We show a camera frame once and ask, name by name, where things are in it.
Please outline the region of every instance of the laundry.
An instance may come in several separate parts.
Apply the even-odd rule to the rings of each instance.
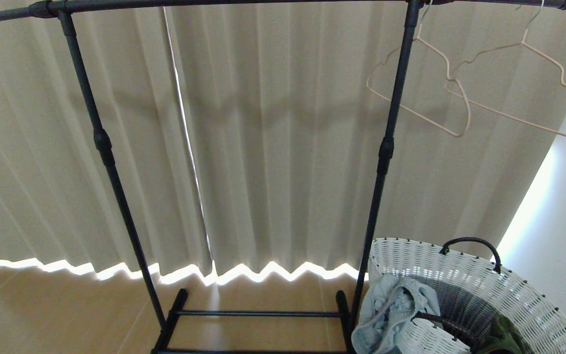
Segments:
[[[411,278],[382,276],[364,297],[352,343],[357,354],[398,353],[403,330],[416,313],[440,316],[438,296]]]
[[[527,354],[521,335],[506,316],[496,314],[490,325],[490,335],[483,338],[476,354]]]

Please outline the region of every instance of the beige clothes hanger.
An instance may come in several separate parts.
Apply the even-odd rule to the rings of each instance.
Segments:
[[[443,54],[443,52],[441,52],[440,50],[438,50],[436,47],[434,47],[433,45],[427,43],[426,40],[421,38],[421,31],[423,29],[423,20],[425,18],[425,15],[427,14],[427,12],[429,11],[429,8],[431,7],[431,3],[433,2],[433,0],[431,0],[429,2],[429,5],[427,5],[427,10],[425,10],[425,12],[423,13],[423,16],[421,17],[421,24],[418,27],[418,34],[416,35],[416,38],[414,38],[414,42],[420,42],[423,45],[425,45],[426,47],[428,47],[429,49],[433,50],[434,53],[438,54],[439,56],[441,56],[443,59],[445,59],[445,63],[447,65],[447,73],[446,73],[446,79],[447,81],[452,81],[456,84],[458,84],[458,87],[460,88],[460,92],[462,93],[462,96],[459,96],[460,98],[464,99],[464,105],[467,108],[467,122],[464,125],[464,129],[462,130],[462,132],[456,133],[453,130],[449,130],[445,127],[443,127],[442,125],[436,123],[435,121],[425,117],[422,114],[419,114],[418,112],[415,112],[414,110],[412,110],[411,108],[405,107],[404,105],[400,105],[400,107],[402,107],[403,109],[407,110],[408,112],[411,112],[412,114],[416,115],[419,118],[422,118],[424,120],[426,120],[427,122],[435,125],[438,128],[441,128],[442,130],[445,130],[445,132],[453,135],[454,137],[462,137],[467,130],[469,130],[469,127],[471,125],[471,108],[469,105],[469,99],[467,98],[467,94],[464,91],[464,88],[462,87],[462,84],[460,83],[460,81],[458,79],[452,79],[449,76],[449,72],[450,72],[450,66],[449,66],[449,59],[447,58],[447,56],[445,54]],[[373,92],[374,94],[376,94],[377,96],[379,96],[380,98],[385,99],[386,101],[391,101],[389,98],[387,98],[386,96],[384,96],[383,94],[380,94],[379,92],[377,92],[375,89],[372,88],[371,85],[371,80],[373,79],[373,75],[375,74],[375,70],[377,70],[378,67],[380,66],[384,66],[388,63],[388,60],[390,59],[390,56],[392,56],[392,54],[398,52],[400,49],[399,47],[396,47],[393,51],[391,51],[390,53],[388,53],[388,55],[386,56],[386,59],[382,62],[379,62],[377,65],[375,65],[375,67],[372,68],[370,74],[368,75],[368,78],[366,79],[366,87]]]
[[[542,58],[547,59],[548,62],[556,65],[560,69],[560,85],[563,86],[563,87],[566,87],[565,68],[559,62],[554,60],[552,57],[548,56],[548,54],[541,52],[539,49],[536,49],[535,47],[532,47],[531,45],[529,45],[528,43],[525,42],[526,37],[528,36],[528,29],[530,29],[530,24],[532,24],[532,21],[534,21],[534,19],[537,18],[537,16],[541,13],[541,10],[543,9],[543,5],[544,5],[544,0],[541,0],[541,7],[538,9],[538,12],[530,19],[530,22],[528,22],[528,25],[525,27],[525,32],[523,33],[523,38],[521,39],[521,42],[515,43],[515,44],[502,45],[501,47],[496,47],[496,48],[493,48],[493,49],[483,50],[483,51],[477,53],[476,56],[474,56],[474,58],[472,60],[465,60],[465,61],[459,63],[459,65],[457,67],[455,67],[454,70],[452,70],[452,74],[454,74],[456,72],[456,70],[458,70],[463,64],[473,63],[474,61],[476,61],[476,59],[478,58],[478,56],[480,56],[480,54],[494,52],[495,50],[513,48],[513,47],[523,47],[523,48],[532,50],[532,52],[538,54]],[[445,83],[445,90],[447,90],[448,92],[451,92],[452,94],[454,94],[454,95],[456,95],[460,98],[464,98],[463,94],[460,95],[460,93],[454,92],[453,90],[450,90],[449,88],[447,88],[447,83]],[[545,130],[547,132],[552,132],[554,134],[562,135],[562,136],[566,137],[566,133],[560,132],[560,130],[555,130],[555,129],[548,128],[548,127],[543,127],[543,125],[532,123],[531,121],[527,121],[525,119],[520,119],[520,118],[514,117],[512,115],[505,114],[504,112],[500,112],[499,110],[496,110],[494,108],[487,107],[487,106],[485,106],[481,103],[472,101],[471,99],[469,99],[469,103],[472,103],[472,104],[474,104],[478,107],[481,107],[485,110],[489,110],[490,112],[494,112],[495,114],[499,114],[499,115],[502,115],[506,118],[513,119],[515,121],[518,121],[519,123],[527,124],[527,125],[530,125],[532,127],[539,128],[541,130]]]

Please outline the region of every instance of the curtain fold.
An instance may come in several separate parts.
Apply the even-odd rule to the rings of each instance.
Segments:
[[[149,264],[210,271],[162,10],[74,22]],[[0,258],[33,257],[138,269],[56,19],[0,23]]]
[[[389,103],[366,77],[400,44],[400,2],[249,4],[168,10],[204,220],[219,272],[270,260],[292,271],[359,264]],[[434,6],[424,38],[456,65],[518,42],[536,7]],[[566,67],[566,11],[544,9],[528,42]],[[391,94],[397,56],[375,73]],[[403,104],[453,130],[460,99],[443,90],[441,58],[415,44]],[[566,90],[526,50],[461,70],[469,98],[559,127]],[[376,237],[498,243],[553,135],[472,107],[455,139],[401,110]],[[463,247],[485,255],[477,246]]]

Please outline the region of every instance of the clothes rack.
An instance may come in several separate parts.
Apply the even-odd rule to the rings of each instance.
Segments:
[[[320,2],[338,2],[343,0],[320,0]],[[403,0],[384,0],[384,1],[403,1]],[[377,163],[377,177],[375,179],[375,187],[373,189],[372,201],[370,205],[370,213],[368,215],[368,226],[364,237],[364,250],[362,260],[359,267],[359,276],[355,286],[353,302],[349,309],[346,303],[346,296],[343,291],[337,291],[335,300],[337,303],[337,312],[301,312],[301,311],[193,311],[184,310],[183,307],[187,301],[187,290],[180,289],[176,295],[175,301],[171,306],[167,317],[164,316],[159,297],[154,289],[151,280],[148,263],[145,255],[137,228],[130,213],[126,195],[119,179],[119,173],[115,165],[115,159],[112,152],[112,144],[108,133],[102,126],[99,113],[97,111],[95,99],[88,82],[88,76],[85,69],[85,61],[80,51],[77,41],[76,27],[74,25],[72,14],[88,11],[101,11],[111,9],[129,9],[141,7],[159,7],[159,6],[195,6],[195,5],[214,5],[214,4],[268,4],[277,2],[317,2],[317,0],[43,0],[35,2],[27,7],[19,7],[0,11],[0,22],[6,20],[15,20],[20,18],[58,18],[61,22],[62,31],[67,39],[69,51],[71,54],[74,69],[76,70],[77,79],[85,105],[88,110],[88,117],[93,127],[93,140],[99,151],[106,172],[110,179],[115,199],[119,205],[121,216],[123,218],[128,236],[135,252],[137,262],[141,269],[145,286],[150,296],[152,307],[157,316],[160,326],[159,338],[151,350],[152,354],[217,354],[217,353],[257,353],[257,351],[242,350],[185,350],[167,348],[173,331],[180,316],[261,316],[261,317],[303,317],[303,318],[339,318],[344,336],[345,352],[293,352],[281,350],[258,351],[264,354],[321,354],[321,353],[346,353],[354,354],[354,350],[350,341],[350,334],[355,326],[357,315],[359,313],[360,300],[362,298],[362,287],[364,285],[364,275],[368,270],[368,256],[370,255],[370,245],[373,240],[375,226],[377,224],[377,216],[381,203],[382,191],[386,181],[386,174],[390,166],[390,159],[395,150],[395,127],[397,116],[399,114],[399,105],[403,94],[403,87],[407,74],[407,65],[414,39],[415,29],[418,22],[419,10],[426,2],[425,0],[407,0],[406,18],[404,23],[402,47],[399,53],[399,62],[397,65],[395,85],[392,94],[392,102],[390,105],[386,134],[380,143],[379,161]],[[454,0],[436,0],[433,4],[447,4]],[[557,9],[566,9],[566,0],[471,0],[471,2],[489,2],[499,4],[516,4],[530,6],[554,7]]]

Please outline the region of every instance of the black basket handle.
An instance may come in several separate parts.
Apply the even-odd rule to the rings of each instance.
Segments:
[[[441,323],[445,328],[445,330],[449,329],[449,331],[452,332],[451,334],[453,334],[454,337],[457,337],[465,345],[468,345],[469,348],[473,348],[478,342],[477,337],[473,332],[469,331],[465,327],[462,327],[461,325],[451,322],[446,318],[442,318],[440,316],[436,316],[432,314],[425,314],[423,312],[418,312],[414,317],[422,318],[423,320]]]
[[[443,244],[440,253],[442,255],[446,255],[447,252],[449,252],[449,246],[458,242],[478,242],[488,247],[490,251],[492,251],[492,255],[495,256],[495,267],[493,270],[501,274],[501,259],[499,258],[499,253],[497,253],[497,249],[495,249],[495,246],[490,244],[490,242],[488,242],[487,240],[479,239],[477,237],[459,237],[457,239],[452,239],[447,243]]]

